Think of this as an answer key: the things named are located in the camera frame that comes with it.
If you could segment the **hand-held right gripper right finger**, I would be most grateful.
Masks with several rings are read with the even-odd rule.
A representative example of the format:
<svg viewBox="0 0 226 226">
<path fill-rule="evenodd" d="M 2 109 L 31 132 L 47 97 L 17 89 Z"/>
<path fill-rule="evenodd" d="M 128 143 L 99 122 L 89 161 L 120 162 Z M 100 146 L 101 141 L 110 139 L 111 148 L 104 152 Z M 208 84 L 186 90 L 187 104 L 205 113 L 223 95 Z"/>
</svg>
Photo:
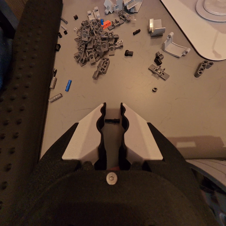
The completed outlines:
<svg viewBox="0 0 226 226">
<path fill-rule="evenodd" d="M 146 161 L 162 161 L 148 122 L 125 103 L 120 104 L 120 113 L 124 132 L 118 151 L 119 168 L 129 170 L 134 162 L 142 166 Z"/>
</svg>

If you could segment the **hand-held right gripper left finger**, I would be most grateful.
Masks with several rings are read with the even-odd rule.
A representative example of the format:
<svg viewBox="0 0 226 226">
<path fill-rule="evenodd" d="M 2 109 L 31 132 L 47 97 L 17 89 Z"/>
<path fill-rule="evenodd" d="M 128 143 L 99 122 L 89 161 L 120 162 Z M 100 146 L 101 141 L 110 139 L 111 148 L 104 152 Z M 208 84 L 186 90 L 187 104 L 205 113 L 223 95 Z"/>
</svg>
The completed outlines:
<svg viewBox="0 0 226 226">
<path fill-rule="evenodd" d="M 107 156 L 102 132 L 105 115 L 104 102 L 78 122 L 63 160 L 79 160 L 81 164 L 89 161 L 96 170 L 106 170 Z"/>
</svg>

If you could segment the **grey tube with black axle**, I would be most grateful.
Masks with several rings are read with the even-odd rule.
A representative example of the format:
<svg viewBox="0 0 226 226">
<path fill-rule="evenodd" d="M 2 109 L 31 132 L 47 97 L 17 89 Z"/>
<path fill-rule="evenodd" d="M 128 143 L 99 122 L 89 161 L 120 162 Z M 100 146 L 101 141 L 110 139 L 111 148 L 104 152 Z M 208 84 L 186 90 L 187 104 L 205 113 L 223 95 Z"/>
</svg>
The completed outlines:
<svg viewBox="0 0 226 226">
<path fill-rule="evenodd" d="M 56 73 L 57 73 L 57 69 L 54 69 L 53 74 L 52 74 L 52 80 L 51 80 L 51 83 L 50 83 L 50 86 L 49 86 L 50 89 L 55 88 L 55 84 L 56 84 L 56 81 L 57 81 Z"/>
</svg>

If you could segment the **grey plate with clips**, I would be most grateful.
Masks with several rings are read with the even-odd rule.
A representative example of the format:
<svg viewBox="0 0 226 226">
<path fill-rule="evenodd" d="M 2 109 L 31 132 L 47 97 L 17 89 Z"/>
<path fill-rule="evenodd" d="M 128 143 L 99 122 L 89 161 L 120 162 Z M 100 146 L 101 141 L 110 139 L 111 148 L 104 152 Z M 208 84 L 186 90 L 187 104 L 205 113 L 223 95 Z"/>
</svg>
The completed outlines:
<svg viewBox="0 0 226 226">
<path fill-rule="evenodd" d="M 108 28 L 108 30 L 112 30 L 112 29 L 115 29 L 116 27 L 120 26 L 123 23 L 124 23 L 124 20 L 122 20 L 122 19 L 119 19 L 119 20 L 115 19 L 115 21 L 112 21 L 111 25 L 108 26 L 107 28 Z"/>
<path fill-rule="evenodd" d="M 158 78 L 163 79 L 164 81 L 166 81 L 170 77 L 170 75 L 165 72 L 165 68 L 161 68 L 161 65 L 155 66 L 152 64 L 148 67 L 148 69 L 152 72 L 152 74 L 156 75 Z"/>
</svg>

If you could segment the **black dimpled foam pad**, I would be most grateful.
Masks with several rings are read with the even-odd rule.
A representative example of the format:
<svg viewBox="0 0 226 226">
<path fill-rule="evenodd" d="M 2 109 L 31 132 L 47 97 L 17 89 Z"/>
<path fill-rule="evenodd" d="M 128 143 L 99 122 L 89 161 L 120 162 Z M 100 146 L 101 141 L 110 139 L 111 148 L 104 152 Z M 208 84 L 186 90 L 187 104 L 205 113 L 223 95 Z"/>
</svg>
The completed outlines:
<svg viewBox="0 0 226 226">
<path fill-rule="evenodd" d="M 0 91 L 0 225 L 26 186 L 40 156 L 58 42 L 62 0 L 29 0 L 12 44 L 8 79 Z"/>
</svg>

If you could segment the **grey perforated beam assembly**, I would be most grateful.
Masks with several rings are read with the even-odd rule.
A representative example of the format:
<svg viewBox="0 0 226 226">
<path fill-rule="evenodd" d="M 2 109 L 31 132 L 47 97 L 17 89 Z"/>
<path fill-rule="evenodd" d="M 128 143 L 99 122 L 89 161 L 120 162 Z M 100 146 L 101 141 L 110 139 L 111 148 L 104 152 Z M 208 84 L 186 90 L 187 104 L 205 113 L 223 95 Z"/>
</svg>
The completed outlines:
<svg viewBox="0 0 226 226">
<path fill-rule="evenodd" d="M 107 73 L 109 65 L 110 65 L 109 58 L 102 58 L 102 60 L 98 64 L 97 70 L 94 72 L 92 78 L 93 79 L 98 79 L 98 76 L 100 74 L 105 75 Z"/>
</svg>

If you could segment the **black and grey connector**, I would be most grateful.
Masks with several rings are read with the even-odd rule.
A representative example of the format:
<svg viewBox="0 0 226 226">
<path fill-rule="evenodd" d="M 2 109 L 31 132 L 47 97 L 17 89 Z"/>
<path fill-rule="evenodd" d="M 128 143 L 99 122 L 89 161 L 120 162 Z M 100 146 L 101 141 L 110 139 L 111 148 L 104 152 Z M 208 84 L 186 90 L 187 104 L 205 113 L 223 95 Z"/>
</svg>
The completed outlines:
<svg viewBox="0 0 226 226">
<path fill-rule="evenodd" d="M 156 63 L 157 66 L 160 66 L 162 64 L 163 58 L 164 55 L 162 53 L 160 53 L 159 51 L 156 52 L 154 62 Z"/>
</svg>

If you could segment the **grey angled holed beam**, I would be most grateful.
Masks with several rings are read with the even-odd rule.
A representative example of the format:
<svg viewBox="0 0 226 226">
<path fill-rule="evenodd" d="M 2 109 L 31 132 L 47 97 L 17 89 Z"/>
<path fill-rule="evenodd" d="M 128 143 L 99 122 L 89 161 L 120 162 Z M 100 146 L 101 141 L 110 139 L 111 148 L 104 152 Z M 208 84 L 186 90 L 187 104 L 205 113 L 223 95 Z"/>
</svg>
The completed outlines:
<svg viewBox="0 0 226 226">
<path fill-rule="evenodd" d="M 206 69 L 209 69 L 210 67 L 213 66 L 213 62 L 212 61 L 208 61 L 208 60 L 203 60 L 197 67 L 196 72 L 194 74 L 195 78 L 199 78 Z"/>
</svg>

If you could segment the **pile of grey clip plates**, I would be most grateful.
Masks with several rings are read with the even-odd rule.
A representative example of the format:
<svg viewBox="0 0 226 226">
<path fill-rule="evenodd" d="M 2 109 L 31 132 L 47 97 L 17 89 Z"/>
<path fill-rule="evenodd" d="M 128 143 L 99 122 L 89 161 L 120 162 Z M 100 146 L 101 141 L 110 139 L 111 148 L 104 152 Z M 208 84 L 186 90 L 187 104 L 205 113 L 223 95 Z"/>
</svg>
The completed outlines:
<svg viewBox="0 0 226 226">
<path fill-rule="evenodd" d="M 123 48 L 123 40 L 119 40 L 117 34 L 105 31 L 100 19 L 82 21 L 76 34 L 78 51 L 74 54 L 74 59 L 81 66 L 87 62 L 93 65 L 107 53 L 112 56 L 116 49 Z"/>
</svg>

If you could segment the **pale grey angled panel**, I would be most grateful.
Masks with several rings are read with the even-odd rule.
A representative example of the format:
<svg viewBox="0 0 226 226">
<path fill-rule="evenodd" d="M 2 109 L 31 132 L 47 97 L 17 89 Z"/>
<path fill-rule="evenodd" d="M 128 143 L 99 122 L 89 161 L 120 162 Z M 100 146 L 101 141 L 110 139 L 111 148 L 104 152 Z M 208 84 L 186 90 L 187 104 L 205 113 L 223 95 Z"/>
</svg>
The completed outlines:
<svg viewBox="0 0 226 226">
<path fill-rule="evenodd" d="M 164 35 L 165 29 L 165 27 L 162 27 L 161 19 L 149 19 L 149 33 L 151 37 Z"/>
</svg>

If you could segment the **person's leg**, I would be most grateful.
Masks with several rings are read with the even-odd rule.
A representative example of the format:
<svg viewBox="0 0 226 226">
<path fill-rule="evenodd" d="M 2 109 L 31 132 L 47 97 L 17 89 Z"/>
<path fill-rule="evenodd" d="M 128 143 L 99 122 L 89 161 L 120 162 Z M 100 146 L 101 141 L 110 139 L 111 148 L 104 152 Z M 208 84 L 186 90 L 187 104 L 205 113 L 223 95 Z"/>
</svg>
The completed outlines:
<svg viewBox="0 0 226 226">
<path fill-rule="evenodd" d="M 18 19 L 5 0 L 0 1 L 0 89 L 7 78 L 7 72 L 12 59 L 12 43 Z"/>
</svg>

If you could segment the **orange beam with blue pin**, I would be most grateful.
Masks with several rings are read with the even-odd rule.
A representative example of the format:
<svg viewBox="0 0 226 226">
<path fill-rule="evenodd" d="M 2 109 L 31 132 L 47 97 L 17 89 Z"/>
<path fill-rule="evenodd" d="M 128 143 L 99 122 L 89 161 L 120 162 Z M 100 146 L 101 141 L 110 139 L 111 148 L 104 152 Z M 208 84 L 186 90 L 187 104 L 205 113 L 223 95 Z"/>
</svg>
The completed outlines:
<svg viewBox="0 0 226 226">
<path fill-rule="evenodd" d="M 101 19 L 100 21 L 101 21 L 101 27 L 103 29 L 106 29 L 107 27 L 111 26 L 111 22 L 109 20 L 104 21 L 103 19 Z"/>
</svg>

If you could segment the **white rounded tray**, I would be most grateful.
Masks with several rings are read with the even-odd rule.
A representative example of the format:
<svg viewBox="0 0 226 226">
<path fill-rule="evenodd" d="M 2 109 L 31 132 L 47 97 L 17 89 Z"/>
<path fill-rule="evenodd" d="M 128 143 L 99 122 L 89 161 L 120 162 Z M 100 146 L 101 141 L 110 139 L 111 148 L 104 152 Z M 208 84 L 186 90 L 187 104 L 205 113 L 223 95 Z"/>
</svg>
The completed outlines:
<svg viewBox="0 0 226 226">
<path fill-rule="evenodd" d="M 161 1 L 197 52 L 214 61 L 226 59 L 226 22 L 213 22 L 196 12 L 197 0 Z"/>
</svg>

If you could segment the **dark grey holed connector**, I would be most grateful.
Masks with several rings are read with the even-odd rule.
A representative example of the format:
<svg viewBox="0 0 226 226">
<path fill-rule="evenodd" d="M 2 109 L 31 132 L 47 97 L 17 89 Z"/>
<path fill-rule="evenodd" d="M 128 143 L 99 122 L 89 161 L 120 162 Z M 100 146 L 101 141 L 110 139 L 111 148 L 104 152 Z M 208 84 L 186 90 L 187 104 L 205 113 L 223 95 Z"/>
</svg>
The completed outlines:
<svg viewBox="0 0 226 226">
<path fill-rule="evenodd" d="M 130 21 L 129 14 L 126 13 L 125 11 L 119 10 L 119 11 L 117 12 L 117 14 L 118 14 L 119 18 L 120 18 L 121 20 L 123 20 L 124 22 L 125 22 L 125 21 Z"/>
</svg>

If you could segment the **heap of pale blue panels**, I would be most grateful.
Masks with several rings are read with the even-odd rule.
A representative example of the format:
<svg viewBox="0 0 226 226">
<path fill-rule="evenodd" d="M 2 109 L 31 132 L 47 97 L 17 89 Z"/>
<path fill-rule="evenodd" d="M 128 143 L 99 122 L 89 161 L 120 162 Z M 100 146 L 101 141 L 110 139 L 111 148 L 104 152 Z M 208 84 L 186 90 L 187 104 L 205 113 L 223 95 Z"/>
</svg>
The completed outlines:
<svg viewBox="0 0 226 226">
<path fill-rule="evenodd" d="M 124 9 L 130 13 L 138 13 L 142 2 L 142 0 L 105 0 L 105 14 L 118 13 L 121 10 L 124 11 Z"/>
</svg>

